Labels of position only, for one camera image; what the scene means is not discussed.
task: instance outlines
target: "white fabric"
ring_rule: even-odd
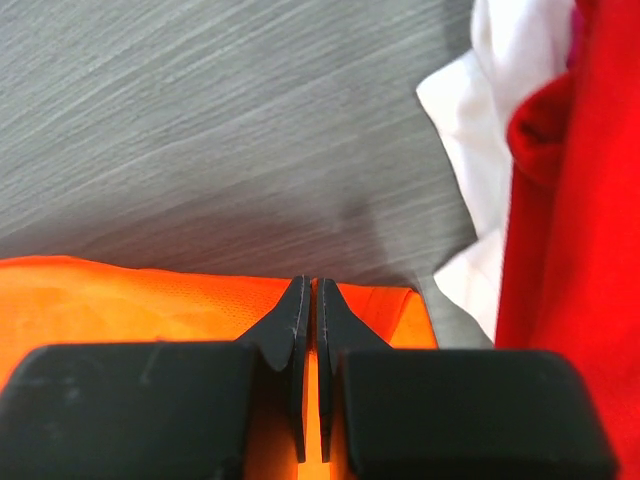
[[[418,97],[449,155],[478,241],[435,274],[495,339],[513,160],[505,132],[522,101],[565,70],[573,0],[476,0],[472,49]]]

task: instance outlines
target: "gray wood-grain surface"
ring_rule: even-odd
[[[409,284],[474,239],[415,87],[471,0],[0,4],[0,257]]]

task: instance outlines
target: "black plastic part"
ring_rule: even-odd
[[[335,281],[326,278],[318,281],[316,308],[322,461],[328,462],[331,446],[333,378],[337,372],[340,355],[353,350],[391,350],[391,347],[354,315]]]
[[[335,393],[335,480],[615,478],[582,380],[546,352],[350,352]]]
[[[289,401],[289,415],[296,440],[298,462],[305,455],[307,414],[307,351],[310,348],[309,314],[311,279],[295,277],[278,304],[237,342],[256,344],[275,372],[284,372]]]
[[[58,345],[0,395],[0,478],[280,479],[304,461],[310,281],[236,342]]]

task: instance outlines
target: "red cloth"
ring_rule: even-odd
[[[567,67],[573,66],[580,57],[582,48],[582,35],[584,31],[584,17],[580,10],[575,7],[571,12],[571,50],[567,57]]]
[[[640,479],[640,2],[579,2],[575,68],[516,112],[497,347],[540,348],[582,373]]]

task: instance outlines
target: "orange fabric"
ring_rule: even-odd
[[[132,270],[69,257],[0,261],[0,387],[31,350],[53,343],[233,340],[282,296],[285,279]],[[351,310],[398,348],[436,348],[421,296],[409,288],[339,285]],[[309,356],[307,463],[321,463],[318,364]]]

